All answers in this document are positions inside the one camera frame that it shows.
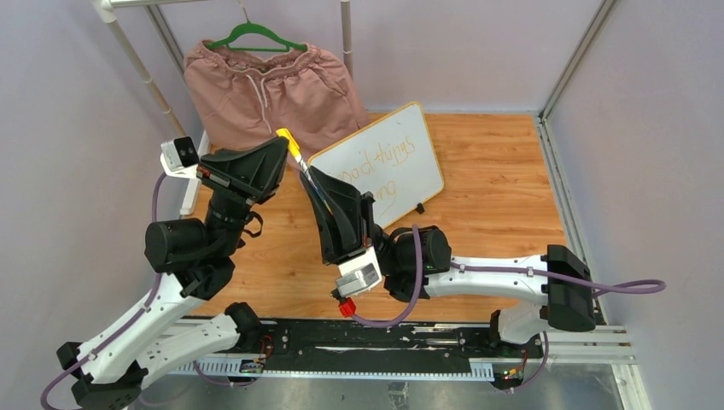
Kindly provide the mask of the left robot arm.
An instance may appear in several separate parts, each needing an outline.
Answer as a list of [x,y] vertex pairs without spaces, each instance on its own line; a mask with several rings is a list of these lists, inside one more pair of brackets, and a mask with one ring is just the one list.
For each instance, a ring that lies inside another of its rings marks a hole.
[[248,225],[259,219],[254,205],[273,197],[288,155],[286,138],[252,149],[220,149],[200,155],[190,137],[161,145],[167,176],[195,179],[212,196],[204,219],[155,221],[145,232],[144,254],[155,272],[151,290],[106,330],[57,352],[73,376],[83,409],[121,409],[159,378],[208,354],[237,349],[263,355],[270,347],[260,319],[245,302],[172,337],[165,331],[216,296],[235,270],[233,254],[244,245]]

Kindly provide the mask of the yellow-framed whiteboard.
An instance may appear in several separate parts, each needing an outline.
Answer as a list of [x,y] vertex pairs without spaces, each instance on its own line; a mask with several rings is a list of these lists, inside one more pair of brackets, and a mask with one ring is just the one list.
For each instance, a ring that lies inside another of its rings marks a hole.
[[309,165],[374,197],[382,227],[415,211],[444,188],[435,148],[419,102],[409,102],[319,151]]

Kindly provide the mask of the yellow marker cap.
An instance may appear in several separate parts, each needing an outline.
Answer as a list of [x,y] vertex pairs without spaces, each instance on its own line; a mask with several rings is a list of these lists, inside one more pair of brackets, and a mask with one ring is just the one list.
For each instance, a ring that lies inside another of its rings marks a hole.
[[288,151],[293,158],[301,158],[301,148],[296,142],[294,136],[287,128],[279,128],[276,130],[276,134],[280,138],[284,138],[288,141]]

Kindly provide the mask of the white whiteboard marker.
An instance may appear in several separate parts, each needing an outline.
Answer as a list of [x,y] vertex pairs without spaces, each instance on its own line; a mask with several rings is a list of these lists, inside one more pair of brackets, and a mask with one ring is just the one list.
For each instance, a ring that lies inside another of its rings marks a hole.
[[316,183],[312,180],[312,175],[310,174],[309,166],[305,163],[305,161],[302,158],[301,152],[298,148],[294,146],[289,146],[289,153],[292,155],[293,159],[296,161],[296,163],[299,165],[301,172],[304,174],[306,179],[309,181],[310,186],[313,188],[314,192],[316,193],[317,197],[321,200],[323,205],[327,208],[328,211],[331,211],[331,208],[327,201],[324,199],[324,196],[322,194],[322,191],[318,188]]

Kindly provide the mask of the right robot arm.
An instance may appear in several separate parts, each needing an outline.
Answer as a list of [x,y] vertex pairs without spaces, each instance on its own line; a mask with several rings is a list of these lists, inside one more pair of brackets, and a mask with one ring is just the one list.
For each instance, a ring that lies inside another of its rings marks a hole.
[[[300,180],[312,204],[323,262],[340,272],[331,295],[343,317],[387,328],[407,319],[421,299],[513,298],[514,307],[492,313],[487,334],[488,347],[503,357],[549,329],[595,329],[591,274],[566,246],[552,244],[543,255],[512,259],[459,257],[436,225],[385,232],[374,220],[369,192],[316,167],[303,169]],[[406,305],[394,319],[365,319],[357,312],[353,298],[378,284]]]

